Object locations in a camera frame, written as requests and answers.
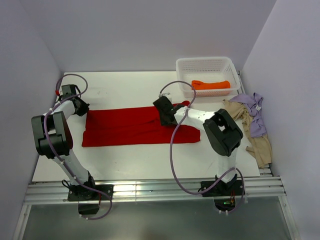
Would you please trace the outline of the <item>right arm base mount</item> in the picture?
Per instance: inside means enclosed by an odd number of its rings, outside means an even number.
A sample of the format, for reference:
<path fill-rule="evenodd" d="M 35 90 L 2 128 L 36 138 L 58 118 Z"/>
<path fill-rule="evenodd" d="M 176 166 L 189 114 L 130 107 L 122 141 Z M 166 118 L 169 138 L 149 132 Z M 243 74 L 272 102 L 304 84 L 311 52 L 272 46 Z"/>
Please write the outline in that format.
<path fill-rule="evenodd" d="M 201 194 L 204 198 L 214 198 L 214 206 L 220 214 L 232 213 L 245 201 L 245 181 L 237 177 L 235 174 L 228 183 L 221 180 L 212 189 Z"/>

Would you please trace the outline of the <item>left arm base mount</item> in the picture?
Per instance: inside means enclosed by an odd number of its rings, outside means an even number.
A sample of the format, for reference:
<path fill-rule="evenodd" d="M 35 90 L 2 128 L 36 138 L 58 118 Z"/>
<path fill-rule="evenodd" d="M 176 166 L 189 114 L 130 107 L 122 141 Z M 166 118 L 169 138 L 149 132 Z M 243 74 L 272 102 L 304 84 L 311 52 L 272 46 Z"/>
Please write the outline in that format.
<path fill-rule="evenodd" d="M 78 202 L 78 213 L 93 216 L 98 213 L 101 201 L 109 200 L 104 194 L 86 189 L 80 185 L 70 185 L 67 197 L 68 202 Z"/>

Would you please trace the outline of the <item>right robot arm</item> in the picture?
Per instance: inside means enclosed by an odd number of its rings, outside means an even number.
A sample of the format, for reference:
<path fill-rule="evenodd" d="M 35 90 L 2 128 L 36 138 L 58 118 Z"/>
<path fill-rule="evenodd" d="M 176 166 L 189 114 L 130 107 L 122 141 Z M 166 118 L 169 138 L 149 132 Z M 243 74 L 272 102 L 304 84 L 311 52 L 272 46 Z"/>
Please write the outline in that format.
<path fill-rule="evenodd" d="M 170 139 L 169 160 L 171 172 L 178 182 L 174 169 L 173 144 L 181 127 L 193 127 L 204 131 L 210 146 L 217 154 L 218 169 L 216 189 L 222 195 L 229 194 L 237 180 L 236 156 L 241 145 L 243 132 L 225 109 L 203 111 L 190 108 L 190 105 L 173 105 L 166 96 L 153 102 L 159 113 L 162 126 L 175 126 Z"/>

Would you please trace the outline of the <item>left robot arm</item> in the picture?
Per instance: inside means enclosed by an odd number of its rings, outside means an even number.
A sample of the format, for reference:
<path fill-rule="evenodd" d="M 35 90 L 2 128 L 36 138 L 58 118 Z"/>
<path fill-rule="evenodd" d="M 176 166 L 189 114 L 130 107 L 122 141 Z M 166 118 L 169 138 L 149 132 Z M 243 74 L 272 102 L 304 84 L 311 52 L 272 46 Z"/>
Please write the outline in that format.
<path fill-rule="evenodd" d="M 89 104 L 77 96 L 79 88 L 75 84 L 63 85 L 61 89 L 58 100 L 65 102 L 57 103 L 57 108 L 49 116 L 43 114 L 31 118 L 35 148 L 40 156 L 46 156 L 61 167 L 69 178 L 69 181 L 62 180 L 62 185 L 71 195 L 91 200 L 98 195 L 98 188 L 73 152 L 73 138 L 67 124 L 70 116 L 85 115 Z"/>

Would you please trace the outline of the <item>red t-shirt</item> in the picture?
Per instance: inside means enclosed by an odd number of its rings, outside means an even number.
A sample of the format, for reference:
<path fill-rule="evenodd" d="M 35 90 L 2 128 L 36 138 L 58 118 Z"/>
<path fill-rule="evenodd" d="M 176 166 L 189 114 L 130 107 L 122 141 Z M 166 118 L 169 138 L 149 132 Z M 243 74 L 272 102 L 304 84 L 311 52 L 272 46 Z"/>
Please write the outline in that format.
<path fill-rule="evenodd" d="M 81 146 L 169 144 L 175 127 L 162 126 L 154 106 L 89 110 Z"/>

